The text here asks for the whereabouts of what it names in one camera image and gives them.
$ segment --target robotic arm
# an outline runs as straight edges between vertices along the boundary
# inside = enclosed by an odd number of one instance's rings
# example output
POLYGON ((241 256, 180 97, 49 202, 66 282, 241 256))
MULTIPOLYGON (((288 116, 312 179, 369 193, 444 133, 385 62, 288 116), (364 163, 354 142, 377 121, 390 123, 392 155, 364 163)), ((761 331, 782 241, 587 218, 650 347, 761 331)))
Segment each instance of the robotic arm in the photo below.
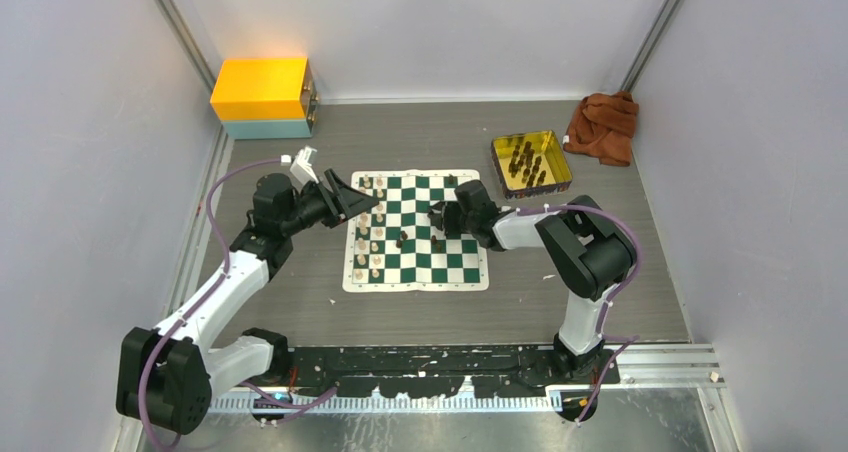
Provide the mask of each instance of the robotic arm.
MULTIPOLYGON (((522 214, 503 210, 483 183, 472 180, 455 189, 456 201, 438 202, 428 213, 446 235, 469 233, 487 249, 544 247, 569 289, 565 320, 554 338, 560 368, 580 370, 594 363, 603 348, 607 299, 636 261, 636 250, 612 222, 581 211, 547 208, 522 214)), ((588 196, 569 205, 600 209, 588 196)))
POLYGON ((210 348, 236 311, 286 262, 295 234, 318 222, 336 227, 377 205, 376 199, 346 185, 332 169, 319 180, 310 163, 314 152, 303 149, 292 165, 292 175, 304 184, 300 191, 285 174, 259 179, 247 225, 230 246, 228 275, 214 294, 198 306, 220 280, 223 265, 170 317, 153 329, 136 327, 126 335, 118 373, 119 413, 139 417, 142 368, 163 331, 179 322, 182 326, 156 357, 148 381, 145 399, 153 424, 187 434, 200 424, 213 398, 242 381, 273 382, 288 373, 288 341, 280 334, 250 329, 223 349, 210 348))

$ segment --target white wall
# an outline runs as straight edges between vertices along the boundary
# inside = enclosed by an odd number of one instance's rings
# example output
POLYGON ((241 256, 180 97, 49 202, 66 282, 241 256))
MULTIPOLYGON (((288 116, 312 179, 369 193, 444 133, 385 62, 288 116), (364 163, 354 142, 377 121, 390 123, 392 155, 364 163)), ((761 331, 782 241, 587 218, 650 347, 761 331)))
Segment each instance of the white wall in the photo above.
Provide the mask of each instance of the white wall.
POLYGON ((752 450, 845 450, 848 1, 685 0, 635 98, 639 169, 752 450))
POLYGON ((325 99, 614 91, 662 0, 175 0, 210 67, 306 54, 325 99))
POLYGON ((107 450, 214 116, 153 0, 0 0, 0 37, 0 450, 107 450))

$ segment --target brown cloth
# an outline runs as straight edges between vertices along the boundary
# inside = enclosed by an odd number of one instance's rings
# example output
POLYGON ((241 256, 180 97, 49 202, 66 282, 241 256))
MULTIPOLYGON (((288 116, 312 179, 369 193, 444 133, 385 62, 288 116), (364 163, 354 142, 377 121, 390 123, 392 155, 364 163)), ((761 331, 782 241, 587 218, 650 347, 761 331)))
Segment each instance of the brown cloth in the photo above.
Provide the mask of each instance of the brown cloth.
POLYGON ((630 139, 636 133, 639 104, 630 92, 592 94, 580 101, 568 125, 566 152, 600 159, 604 165, 630 165, 630 139))

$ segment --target chess mat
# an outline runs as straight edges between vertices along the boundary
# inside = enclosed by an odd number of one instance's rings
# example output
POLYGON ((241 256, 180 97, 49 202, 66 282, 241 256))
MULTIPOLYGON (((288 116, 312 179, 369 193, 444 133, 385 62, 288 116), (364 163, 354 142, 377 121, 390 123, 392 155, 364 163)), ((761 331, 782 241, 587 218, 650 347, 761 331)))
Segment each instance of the chess mat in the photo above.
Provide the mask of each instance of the chess mat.
POLYGON ((382 208, 348 221, 343 289, 347 292, 486 290, 489 287, 486 249, 469 234, 446 237, 427 218, 428 207, 440 200, 456 200, 457 185, 479 178, 476 170, 354 172, 352 186, 378 197, 382 208), (360 223, 366 225, 365 234, 360 223), (401 232, 406 232, 408 238, 398 248, 401 232), (438 245, 432 242, 434 235, 438 245), (364 264, 359 263, 360 254, 365 258, 364 264))

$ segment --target gray wooden tabletop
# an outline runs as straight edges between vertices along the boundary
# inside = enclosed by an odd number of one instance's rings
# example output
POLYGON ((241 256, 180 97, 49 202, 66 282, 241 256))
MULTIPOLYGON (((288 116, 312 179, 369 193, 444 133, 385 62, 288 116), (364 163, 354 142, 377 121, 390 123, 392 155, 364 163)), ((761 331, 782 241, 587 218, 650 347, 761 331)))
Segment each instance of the gray wooden tabletop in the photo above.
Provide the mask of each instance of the gray wooden tabletop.
MULTIPOLYGON (((357 170, 471 168, 498 204, 506 201, 489 156, 494 137, 553 129, 562 135, 576 102, 484 102, 334 105, 319 110, 311 139, 238 141, 230 167, 318 149, 315 169, 350 180, 357 170)), ((599 165, 567 154, 574 175, 560 195, 510 205, 564 203, 588 194, 624 219, 646 252, 640 276, 615 301, 606 332, 643 340, 689 339, 666 270, 635 165, 599 165)), ((256 180, 273 167, 248 171, 224 185, 217 216, 228 240, 245 225, 256 180)), ((318 225, 294 237, 294 253, 274 280, 239 310, 217 345, 250 327, 280 332, 294 345, 403 345, 549 342, 559 328, 567 291, 544 249, 489 253, 491 284, 478 292, 347 293, 342 290, 345 230, 318 225)), ((213 242, 201 274, 220 264, 213 242)))

